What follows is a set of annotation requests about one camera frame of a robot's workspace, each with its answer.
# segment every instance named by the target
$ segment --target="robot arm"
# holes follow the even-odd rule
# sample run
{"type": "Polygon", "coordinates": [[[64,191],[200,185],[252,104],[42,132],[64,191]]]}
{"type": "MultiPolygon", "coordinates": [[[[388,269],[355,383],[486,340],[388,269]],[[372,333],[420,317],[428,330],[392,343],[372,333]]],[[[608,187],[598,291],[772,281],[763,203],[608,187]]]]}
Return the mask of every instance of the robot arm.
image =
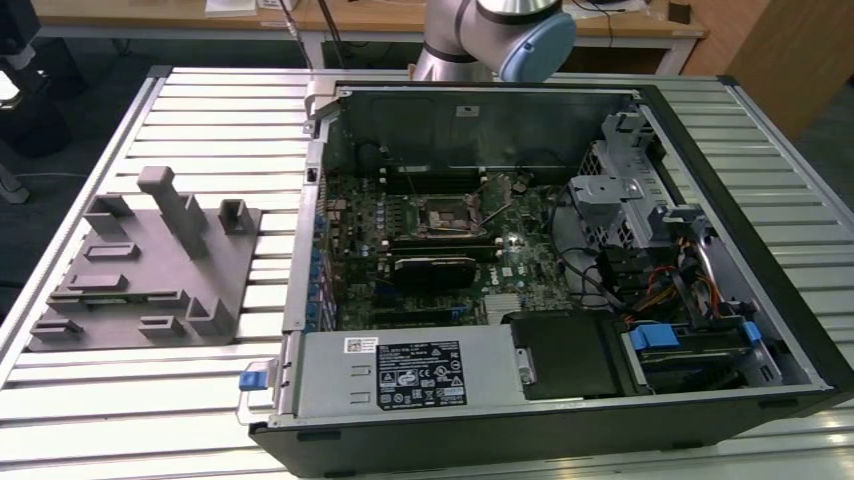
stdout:
{"type": "Polygon", "coordinates": [[[560,0],[429,0],[415,80],[542,82],[575,43],[560,0]]]}

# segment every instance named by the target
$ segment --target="wooden desk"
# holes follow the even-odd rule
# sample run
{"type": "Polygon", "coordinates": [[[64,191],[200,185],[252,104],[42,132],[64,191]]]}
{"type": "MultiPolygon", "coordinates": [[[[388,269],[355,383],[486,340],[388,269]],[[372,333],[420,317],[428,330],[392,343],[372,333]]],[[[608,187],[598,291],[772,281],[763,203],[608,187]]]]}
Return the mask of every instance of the wooden desk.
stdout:
{"type": "MultiPolygon", "coordinates": [[[[303,28],[325,30],[325,21],[316,0],[305,3],[301,18],[303,28]]],[[[365,32],[423,32],[424,1],[428,0],[327,0],[335,23],[341,31],[365,32]]],[[[652,11],[663,11],[666,0],[654,0],[652,11]]],[[[656,16],[642,12],[614,14],[611,26],[615,37],[694,37],[706,36],[706,29],[699,23],[680,23],[659,20],[656,16]]],[[[578,35],[583,37],[608,37],[608,22],[604,16],[578,20],[578,35]]]]}
{"type": "MultiPolygon", "coordinates": [[[[347,41],[423,41],[424,0],[328,0],[337,28],[347,41]]],[[[664,0],[654,0],[660,9],[664,0]]],[[[204,0],[32,0],[42,23],[42,36],[99,38],[169,38],[281,40],[281,13],[259,9],[253,17],[205,18],[204,0]]],[[[305,50],[315,67],[325,66],[321,45],[331,40],[316,0],[301,0],[293,11],[305,50]]],[[[706,34],[699,23],[682,25],[632,12],[578,21],[580,47],[651,48],[667,53],[660,74],[678,74],[706,34]]]]}

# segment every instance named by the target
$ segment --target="slotted aluminum surface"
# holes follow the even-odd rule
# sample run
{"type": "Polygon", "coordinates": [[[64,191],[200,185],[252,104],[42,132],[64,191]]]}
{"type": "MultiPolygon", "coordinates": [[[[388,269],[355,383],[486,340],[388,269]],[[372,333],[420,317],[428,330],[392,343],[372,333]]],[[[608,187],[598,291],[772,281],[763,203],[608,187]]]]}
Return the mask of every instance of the slotted aluminum surface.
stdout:
{"type": "MultiPolygon", "coordinates": [[[[335,72],[316,73],[335,76],[335,72]]],[[[348,72],[403,80],[400,72],[348,72]]],[[[135,208],[153,206],[132,175],[169,165],[176,187],[203,207],[244,198],[264,210],[263,236],[249,274],[239,343],[225,347],[24,353],[26,332],[44,308],[87,226],[69,219],[0,330],[0,479],[292,478],[249,441],[233,410],[236,375],[279,351],[281,307],[307,139],[303,94],[309,77],[295,70],[175,69],[147,81],[108,146],[91,186],[123,193],[135,208]],[[32,299],[33,312],[28,312],[32,299]],[[16,335],[9,325],[17,324],[16,335]]],[[[854,348],[854,229],[823,182],[767,125],[736,88],[714,78],[567,75],[555,82],[654,83],[772,249],[846,357],[854,348]]],[[[684,178],[676,184],[690,200],[684,178]]],[[[269,404],[252,395],[252,407],[269,404]]],[[[708,448],[640,452],[547,462],[396,474],[399,479],[850,478],[854,404],[780,420],[708,448]]]]}

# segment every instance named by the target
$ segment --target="warning label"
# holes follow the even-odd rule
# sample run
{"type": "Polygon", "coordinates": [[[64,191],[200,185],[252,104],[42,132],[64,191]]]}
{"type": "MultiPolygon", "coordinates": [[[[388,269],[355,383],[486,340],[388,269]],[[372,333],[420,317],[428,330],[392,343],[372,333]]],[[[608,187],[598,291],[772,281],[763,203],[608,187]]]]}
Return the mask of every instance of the warning label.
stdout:
{"type": "Polygon", "coordinates": [[[383,410],[465,405],[459,342],[377,345],[376,384],[383,410]]]}

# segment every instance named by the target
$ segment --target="barcode sticker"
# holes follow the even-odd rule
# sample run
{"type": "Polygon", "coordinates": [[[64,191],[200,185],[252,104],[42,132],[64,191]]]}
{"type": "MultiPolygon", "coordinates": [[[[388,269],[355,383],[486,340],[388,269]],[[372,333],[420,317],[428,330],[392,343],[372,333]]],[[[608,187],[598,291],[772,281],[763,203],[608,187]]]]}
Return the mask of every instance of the barcode sticker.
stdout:
{"type": "Polygon", "coordinates": [[[344,338],[344,353],[373,353],[377,343],[377,337],[347,337],[344,338]]]}

